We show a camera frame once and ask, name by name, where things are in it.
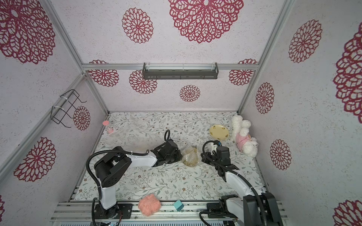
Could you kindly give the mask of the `bubble-wrapped plate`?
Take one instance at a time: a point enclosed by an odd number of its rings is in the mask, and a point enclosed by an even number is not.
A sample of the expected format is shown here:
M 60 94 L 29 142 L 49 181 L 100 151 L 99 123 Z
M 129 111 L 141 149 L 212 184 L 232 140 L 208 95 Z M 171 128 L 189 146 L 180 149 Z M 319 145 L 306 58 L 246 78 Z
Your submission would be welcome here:
M 197 166 L 202 160 L 201 153 L 198 146 L 187 144 L 181 149 L 183 164 L 189 167 Z
M 133 153 L 147 153 L 150 147 L 148 145 L 135 145 L 130 149 Z

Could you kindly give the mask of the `cream dinner plate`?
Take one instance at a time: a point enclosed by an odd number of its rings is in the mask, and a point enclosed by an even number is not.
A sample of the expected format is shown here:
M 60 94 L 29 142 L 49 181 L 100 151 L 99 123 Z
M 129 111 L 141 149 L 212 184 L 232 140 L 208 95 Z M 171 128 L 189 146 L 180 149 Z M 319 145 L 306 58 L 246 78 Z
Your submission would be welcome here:
M 212 125 L 209 128 L 209 134 L 212 138 L 219 141 L 229 139 L 230 137 L 228 128 L 220 124 Z

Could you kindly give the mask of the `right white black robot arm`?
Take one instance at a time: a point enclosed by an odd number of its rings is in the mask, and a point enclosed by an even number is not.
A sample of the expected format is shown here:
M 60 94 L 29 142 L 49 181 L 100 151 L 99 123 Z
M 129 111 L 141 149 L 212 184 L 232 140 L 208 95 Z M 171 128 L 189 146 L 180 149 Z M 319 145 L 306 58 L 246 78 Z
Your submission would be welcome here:
M 222 196 L 218 204 L 208 204 L 207 211 L 199 213 L 200 220 L 207 226 L 210 224 L 203 218 L 235 218 L 244 226 L 283 226 L 282 217 L 272 193 L 257 191 L 244 178 L 240 169 L 231 163 L 228 147 L 221 142 L 207 141 L 203 144 L 202 162 L 215 168 L 221 177 L 237 193 Z

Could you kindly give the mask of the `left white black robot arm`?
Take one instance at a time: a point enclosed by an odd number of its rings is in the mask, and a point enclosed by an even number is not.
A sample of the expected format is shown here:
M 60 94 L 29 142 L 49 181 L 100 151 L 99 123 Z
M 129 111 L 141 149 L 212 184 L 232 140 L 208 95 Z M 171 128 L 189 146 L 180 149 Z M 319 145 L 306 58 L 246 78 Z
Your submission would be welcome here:
M 98 151 L 87 159 L 86 168 L 98 188 L 100 206 L 107 211 L 116 206 L 116 184 L 129 168 L 173 164 L 182 157 L 177 144 L 170 139 L 144 153 L 125 151 L 121 146 Z

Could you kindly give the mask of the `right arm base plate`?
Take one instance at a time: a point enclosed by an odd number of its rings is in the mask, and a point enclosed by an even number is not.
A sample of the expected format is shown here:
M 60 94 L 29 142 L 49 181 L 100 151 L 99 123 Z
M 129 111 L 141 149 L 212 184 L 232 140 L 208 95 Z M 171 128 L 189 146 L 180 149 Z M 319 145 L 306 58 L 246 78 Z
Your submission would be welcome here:
M 236 218 L 234 214 L 228 212 L 220 203 L 207 203 L 206 207 L 207 211 L 210 212 L 207 214 L 208 218 Z

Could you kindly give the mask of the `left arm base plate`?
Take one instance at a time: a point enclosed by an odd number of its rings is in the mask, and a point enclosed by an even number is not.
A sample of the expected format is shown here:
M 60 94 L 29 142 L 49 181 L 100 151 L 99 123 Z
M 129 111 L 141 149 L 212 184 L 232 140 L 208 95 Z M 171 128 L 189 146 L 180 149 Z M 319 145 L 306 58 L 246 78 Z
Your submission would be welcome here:
M 133 205 L 130 203 L 116 204 L 106 210 L 101 204 L 96 204 L 92 212 L 94 219 L 130 219 Z

